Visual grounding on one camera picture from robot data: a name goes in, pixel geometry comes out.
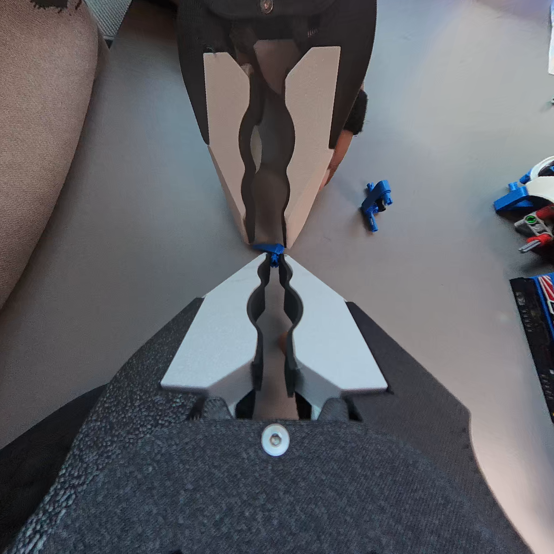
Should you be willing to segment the grey mesh chair seat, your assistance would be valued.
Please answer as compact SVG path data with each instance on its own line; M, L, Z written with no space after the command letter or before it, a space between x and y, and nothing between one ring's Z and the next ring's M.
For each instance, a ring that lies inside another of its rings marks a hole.
M132 1L85 1L108 48L113 44Z

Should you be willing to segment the blue perforated brick beam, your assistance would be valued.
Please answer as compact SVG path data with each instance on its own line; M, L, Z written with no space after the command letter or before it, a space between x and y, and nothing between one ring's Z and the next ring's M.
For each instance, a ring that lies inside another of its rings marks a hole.
M361 213L364 218L364 211L368 210L371 206L376 205L376 202L379 198L385 198L388 201L389 205L387 206L387 208L393 203L391 198L391 186L387 179L378 181L377 183L375 183L374 189L369 194L366 193L366 197L360 207Z

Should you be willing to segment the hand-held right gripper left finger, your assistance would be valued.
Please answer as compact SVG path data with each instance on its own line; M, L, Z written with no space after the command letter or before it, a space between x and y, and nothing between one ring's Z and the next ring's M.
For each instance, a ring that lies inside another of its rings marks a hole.
M165 390L221 398L236 418L253 418L264 373L265 288L271 256L263 253L202 298L161 379Z

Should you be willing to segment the person's beige sweatshirt torso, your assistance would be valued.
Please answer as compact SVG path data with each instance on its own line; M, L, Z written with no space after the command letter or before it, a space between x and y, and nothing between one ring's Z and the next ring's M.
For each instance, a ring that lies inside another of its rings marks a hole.
M84 1L1 1L1 307L65 183L101 39Z

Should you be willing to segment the grey desk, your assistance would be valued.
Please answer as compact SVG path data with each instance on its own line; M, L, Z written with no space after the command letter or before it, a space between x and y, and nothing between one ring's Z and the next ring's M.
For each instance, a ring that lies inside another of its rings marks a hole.
M368 111L292 257L471 412L475 452L535 553L553 553L553 425L493 201L553 154L549 1L379 1ZM366 186L392 205L371 233ZM113 377L253 258L199 134L166 10L137 1L95 85L58 205L1 312L1 447Z

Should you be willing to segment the person's left hand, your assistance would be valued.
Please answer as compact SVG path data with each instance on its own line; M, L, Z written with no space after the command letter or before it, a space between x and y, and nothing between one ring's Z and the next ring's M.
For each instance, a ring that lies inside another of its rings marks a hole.
M345 158L348 149L350 147L351 141L353 138L353 133L351 133L348 130L342 130L337 143L336 148L334 149L333 156L331 157L331 161L329 163L329 167L327 168L327 171L325 173L325 178L322 181L322 184L320 186L320 189L322 190L327 184L329 184L330 180L338 170L338 167L343 162L343 159Z

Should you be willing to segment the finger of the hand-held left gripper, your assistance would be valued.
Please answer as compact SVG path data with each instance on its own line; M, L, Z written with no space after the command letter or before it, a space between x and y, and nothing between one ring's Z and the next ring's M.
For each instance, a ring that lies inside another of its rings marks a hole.
M229 53L204 53L208 149L236 226L246 244L255 239L256 173L251 139L257 121L256 79Z
M329 141L340 52L339 46L313 47L285 78L285 106L295 139L287 165L287 248L302 231L333 156Z

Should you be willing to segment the toy brick race car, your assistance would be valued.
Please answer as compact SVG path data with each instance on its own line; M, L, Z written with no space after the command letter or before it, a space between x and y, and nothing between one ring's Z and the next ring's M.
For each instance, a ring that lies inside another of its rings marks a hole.
M553 266L553 156L537 163L495 200L496 214L511 219L525 242L522 254L537 254ZM553 269L510 280L544 401L553 420Z

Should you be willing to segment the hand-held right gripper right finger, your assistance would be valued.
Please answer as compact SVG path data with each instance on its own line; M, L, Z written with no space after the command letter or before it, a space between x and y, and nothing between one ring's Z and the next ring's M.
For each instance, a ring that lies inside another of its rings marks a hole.
M279 256L284 312L285 385L300 418L317 418L329 399L380 394L388 383L347 301L291 256Z

